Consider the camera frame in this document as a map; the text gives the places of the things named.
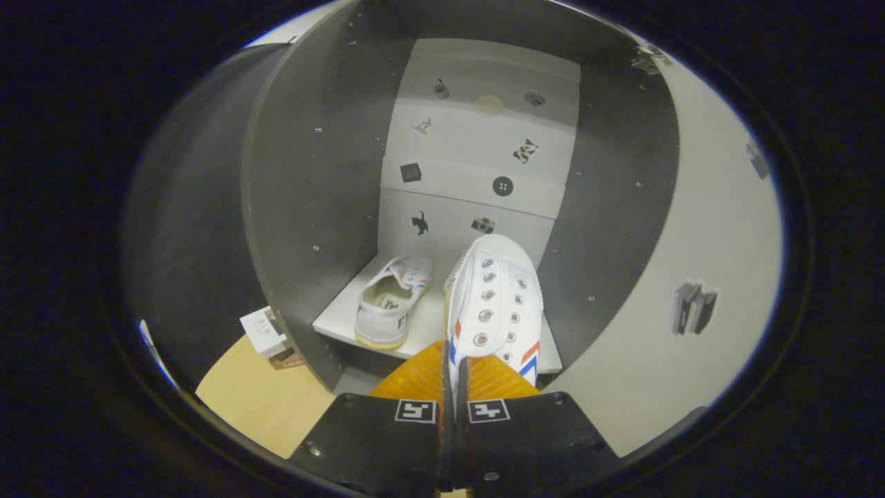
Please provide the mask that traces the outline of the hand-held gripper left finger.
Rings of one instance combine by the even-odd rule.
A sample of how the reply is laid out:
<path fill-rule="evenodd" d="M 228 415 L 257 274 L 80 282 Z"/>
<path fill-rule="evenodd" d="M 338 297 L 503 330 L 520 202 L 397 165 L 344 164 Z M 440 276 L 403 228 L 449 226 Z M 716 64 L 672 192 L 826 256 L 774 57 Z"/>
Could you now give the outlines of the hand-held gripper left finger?
<path fill-rule="evenodd" d="M 339 394 L 290 462 L 364 496 L 438 497 L 451 491 L 447 351 L 447 341 L 436 341 L 369 394 Z"/>

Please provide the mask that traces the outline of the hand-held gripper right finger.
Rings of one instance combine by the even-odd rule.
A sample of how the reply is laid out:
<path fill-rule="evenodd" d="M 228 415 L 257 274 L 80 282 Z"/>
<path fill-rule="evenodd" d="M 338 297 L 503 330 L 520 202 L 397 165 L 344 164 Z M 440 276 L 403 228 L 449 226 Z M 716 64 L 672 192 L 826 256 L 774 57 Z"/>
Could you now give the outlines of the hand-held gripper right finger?
<path fill-rule="evenodd" d="M 454 485 L 469 496 L 566 496 L 603 486 L 622 469 L 571 395 L 481 394 L 519 382 L 496 356 L 462 360 L 459 373 Z"/>

